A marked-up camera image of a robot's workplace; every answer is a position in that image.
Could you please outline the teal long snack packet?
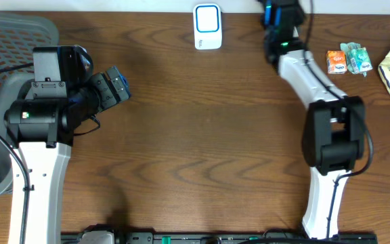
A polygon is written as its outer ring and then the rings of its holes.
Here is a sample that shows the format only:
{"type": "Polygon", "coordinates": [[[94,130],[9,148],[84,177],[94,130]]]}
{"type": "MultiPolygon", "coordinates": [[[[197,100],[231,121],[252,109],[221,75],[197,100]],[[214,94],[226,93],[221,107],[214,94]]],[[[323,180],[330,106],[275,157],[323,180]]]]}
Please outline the teal long snack packet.
{"type": "Polygon", "coordinates": [[[361,47],[362,46],[359,43],[354,43],[354,42],[340,44],[341,51],[345,53],[347,69],[349,72],[353,73],[354,75],[359,74],[360,72],[358,68],[354,68],[351,63],[351,51],[353,49],[359,49],[361,47]]]}

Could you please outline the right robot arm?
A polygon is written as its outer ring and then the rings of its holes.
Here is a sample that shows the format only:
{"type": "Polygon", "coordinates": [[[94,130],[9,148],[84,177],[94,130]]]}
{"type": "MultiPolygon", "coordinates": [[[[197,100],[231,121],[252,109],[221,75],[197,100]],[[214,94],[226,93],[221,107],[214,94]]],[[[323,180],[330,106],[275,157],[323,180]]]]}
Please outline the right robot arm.
{"type": "Polygon", "coordinates": [[[302,225],[307,238],[338,237],[341,198],[369,140],[365,108],[358,96],[348,96],[320,69],[300,39],[305,12],[298,1],[262,0],[265,58],[295,91],[306,109],[301,148],[310,170],[310,189],[302,225]]]}

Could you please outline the teal small snack packet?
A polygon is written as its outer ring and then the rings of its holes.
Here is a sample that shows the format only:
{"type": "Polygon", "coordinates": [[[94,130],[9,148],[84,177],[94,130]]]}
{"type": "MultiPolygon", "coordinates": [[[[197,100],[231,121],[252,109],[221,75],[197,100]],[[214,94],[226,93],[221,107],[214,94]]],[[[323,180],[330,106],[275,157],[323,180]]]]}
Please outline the teal small snack packet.
{"type": "Polygon", "coordinates": [[[372,63],[365,47],[352,49],[348,53],[349,67],[353,74],[367,75],[372,70],[372,63]]]}

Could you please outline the orange small snack box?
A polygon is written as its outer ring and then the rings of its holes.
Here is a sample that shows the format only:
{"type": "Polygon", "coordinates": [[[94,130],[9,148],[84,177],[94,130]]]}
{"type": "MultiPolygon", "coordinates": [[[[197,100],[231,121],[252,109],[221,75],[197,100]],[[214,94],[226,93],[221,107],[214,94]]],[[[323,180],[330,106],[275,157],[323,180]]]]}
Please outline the orange small snack box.
{"type": "Polygon", "coordinates": [[[344,74],[347,72],[347,62],[344,51],[327,51],[326,63],[328,74],[344,74]]]}

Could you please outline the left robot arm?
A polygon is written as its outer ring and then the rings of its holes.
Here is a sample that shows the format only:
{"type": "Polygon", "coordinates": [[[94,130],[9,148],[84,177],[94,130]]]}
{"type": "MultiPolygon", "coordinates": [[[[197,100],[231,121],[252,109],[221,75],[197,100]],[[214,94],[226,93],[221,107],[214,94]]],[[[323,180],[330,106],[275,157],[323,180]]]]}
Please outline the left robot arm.
{"type": "Polygon", "coordinates": [[[94,73],[79,45],[35,47],[34,78],[4,114],[13,172],[9,243],[59,243],[76,129],[131,97],[117,67],[94,73]]]}

